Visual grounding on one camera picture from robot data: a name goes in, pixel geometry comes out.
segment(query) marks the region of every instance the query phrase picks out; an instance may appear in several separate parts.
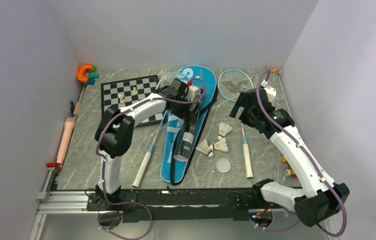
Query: gray marble surface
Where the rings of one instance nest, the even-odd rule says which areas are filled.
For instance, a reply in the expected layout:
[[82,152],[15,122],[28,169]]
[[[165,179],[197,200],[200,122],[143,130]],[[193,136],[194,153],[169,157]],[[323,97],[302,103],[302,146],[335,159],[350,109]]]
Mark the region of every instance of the gray marble surface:
[[[177,69],[120,69],[120,70],[99,70],[100,78],[93,86],[88,86],[83,100],[82,109],[77,119],[73,137],[64,167],[58,177],[59,190],[75,190],[94,188],[100,173],[100,158],[95,155],[97,142],[94,134],[101,120],[101,83],[114,82],[118,80],[131,79],[136,77],[155,75],[159,79],[166,73],[177,71]],[[217,79],[224,69],[212,69]],[[244,71],[254,81],[257,80],[261,71]],[[286,109],[285,99],[282,94],[281,85],[275,74],[272,74],[269,85],[277,91],[273,105],[276,108]],[[245,126],[245,134],[250,147],[251,162],[254,178],[246,179],[245,164],[242,148],[241,122],[229,117],[233,102],[225,100],[218,95],[217,102],[211,108],[205,129],[201,139],[206,138],[209,143],[217,141],[219,123],[226,122],[233,126],[233,131],[227,136],[229,152],[214,151],[214,157],[196,151],[191,165],[186,173],[185,179],[180,185],[171,186],[160,178],[160,167],[162,149],[164,146],[165,126],[160,130],[160,137],[157,139],[155,150],[151,156],[141,182],[143,189],[171,188],[242,188],[251,187],[254,183],[271,178],[280,184],[289,187],[299,187],[298,180],[285,176],[287,165],[281,160],[280,151],[268,141],[264,135],[253,128]],[[131,184],[139,169],[139,165],[148,147],[152,143],[158,124],[138,127],[133,134],[132,145],[123,156],[120,172],[122,188],[132,188]],[[225,158],[231,163],[231,170],[227,173],[217,171],[215,164],[218,159]]]

